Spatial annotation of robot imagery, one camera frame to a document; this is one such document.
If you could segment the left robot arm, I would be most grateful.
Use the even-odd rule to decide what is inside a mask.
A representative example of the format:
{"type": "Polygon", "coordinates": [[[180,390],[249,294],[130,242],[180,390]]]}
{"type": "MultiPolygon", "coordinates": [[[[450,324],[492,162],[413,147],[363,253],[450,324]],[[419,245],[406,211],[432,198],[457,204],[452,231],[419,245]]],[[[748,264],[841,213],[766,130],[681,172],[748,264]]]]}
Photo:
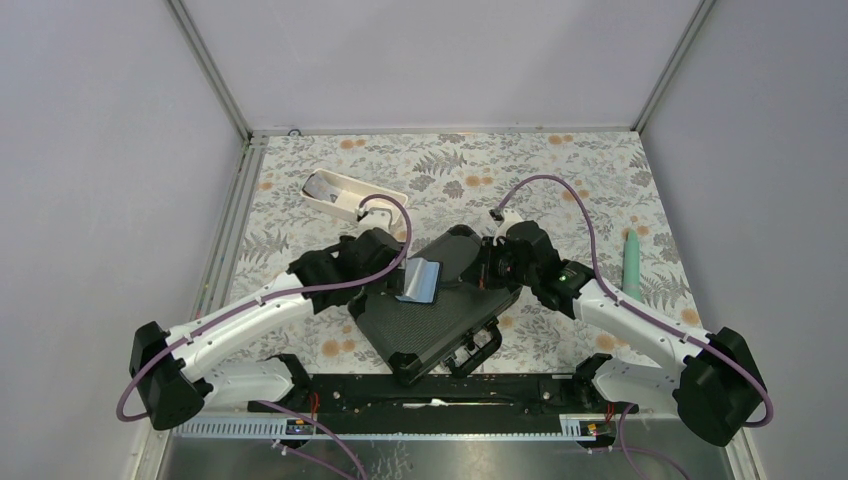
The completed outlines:
{"type": "Polygon", "coordinates": [[[397,272],[407,251],[407,244],[379,228],[343,236],[303,253],[255,293],[218,311],[169,329],[155,321],[142,325],[134,333],[131,380],[117,418],[148,420],[163,431],[213,406],[276,401],[288,411],[301,409],[311,387],[290,357],[231,365],[225,359],[284,324],[349,304],[366,286],[397,272]]]}

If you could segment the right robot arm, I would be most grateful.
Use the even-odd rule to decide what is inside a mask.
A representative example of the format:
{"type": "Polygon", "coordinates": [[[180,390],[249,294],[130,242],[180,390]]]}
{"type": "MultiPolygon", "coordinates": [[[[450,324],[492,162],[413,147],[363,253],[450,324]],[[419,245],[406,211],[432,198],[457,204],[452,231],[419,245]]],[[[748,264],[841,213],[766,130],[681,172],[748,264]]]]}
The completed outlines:
{"type": "Polygon", "coordinates": [[[677,415],[700,439],[726,446],[767,403],[766,387],[744,337],[688,327],[615,289],[577,261],[560,258],[533,221],[486,237],[465,281],[482,290],[525,287],[547,309],[593,325],[653,361],[635,365],[596,354],[576,369],[575,402],[597,412],[609,402],[677,415]]]}

